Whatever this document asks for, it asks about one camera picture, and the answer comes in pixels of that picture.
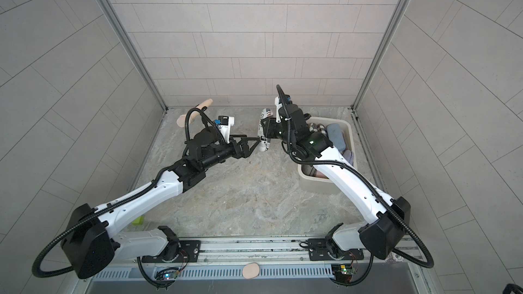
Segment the cream plastic storage box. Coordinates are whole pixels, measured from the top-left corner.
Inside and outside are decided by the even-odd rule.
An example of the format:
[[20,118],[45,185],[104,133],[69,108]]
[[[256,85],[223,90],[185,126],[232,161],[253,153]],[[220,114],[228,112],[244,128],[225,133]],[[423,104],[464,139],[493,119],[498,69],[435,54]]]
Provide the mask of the cream plastic storage box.
[[[341,131],[343,132],[346,150],[352,152],[352,159],[349,162],[355,169],[358,169],[352,127],[347,121],[325,117],[310,117],[307,122],[308,124],[322,124],[325,127],[330,124],[339,125]],[[303,190],[327,195],[336,195],[340,193],[340,189],[331,180],[309,175],[311,172],[312,169],[310,167],[301,165],[298,166],[298,175],[300,177],[298,183]]]

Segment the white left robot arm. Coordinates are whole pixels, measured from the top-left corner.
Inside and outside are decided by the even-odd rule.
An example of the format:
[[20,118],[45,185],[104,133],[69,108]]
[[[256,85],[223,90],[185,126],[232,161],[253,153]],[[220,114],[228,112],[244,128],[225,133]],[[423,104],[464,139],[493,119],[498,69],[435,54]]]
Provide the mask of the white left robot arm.
[[[84,204],[75,209],[68,228],[37,255],[31,272],[37,278],[51,278],[75,272],[86,279],[101,272],[114,259],[122,244],[113,238],[140,215],[162,202],[192,189],[206,176],[206,171],[226,159],[251,156],[260,143],[258,137],[231,135],[219,139],[221,132],[207,127],[186,141],[182,158],[160,169],[144,186],[96,208]],[[55,246],[61,246],[70,265],[44,271],[42,263]]]

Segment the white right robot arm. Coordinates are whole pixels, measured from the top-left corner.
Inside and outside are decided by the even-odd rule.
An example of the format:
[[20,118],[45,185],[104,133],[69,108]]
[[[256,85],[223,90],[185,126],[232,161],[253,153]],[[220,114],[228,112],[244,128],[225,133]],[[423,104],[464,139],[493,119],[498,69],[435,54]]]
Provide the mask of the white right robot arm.
[[349,149],[340,124],[309,125],[309,117],[294,104],[278,106],[276,112],[265,108],[258,135],[264,147],[272,139],[281,140],[292,161],[302,167],[314,167],[360,211],[363,225],[338,226],[328,235],[331,255],[362,246],[378,259],[395,253],[421,267],[433,268],[430,251],[409,225],[409,202],[403,197],[391,197],[355,169],[354,160],[346,157]]

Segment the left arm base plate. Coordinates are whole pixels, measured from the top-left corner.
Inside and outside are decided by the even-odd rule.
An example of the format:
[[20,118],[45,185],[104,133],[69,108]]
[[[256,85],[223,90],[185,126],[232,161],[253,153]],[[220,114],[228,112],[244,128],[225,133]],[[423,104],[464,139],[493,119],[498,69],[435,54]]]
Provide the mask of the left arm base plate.
[[157,256],[143,256],[146,264],[181,264],[197,262],[202,242],[200,240],[178,240],[168,243]]

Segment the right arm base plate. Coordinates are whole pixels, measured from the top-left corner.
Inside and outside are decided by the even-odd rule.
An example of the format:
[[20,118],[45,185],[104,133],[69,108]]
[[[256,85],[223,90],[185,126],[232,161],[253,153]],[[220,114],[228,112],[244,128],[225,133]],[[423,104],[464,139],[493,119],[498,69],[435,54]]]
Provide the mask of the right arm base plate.
[[333,241],[325,238],[309,238],[299,243],[302,249],[309,252],[311,261],[362,261],[362,249],[341,250]]

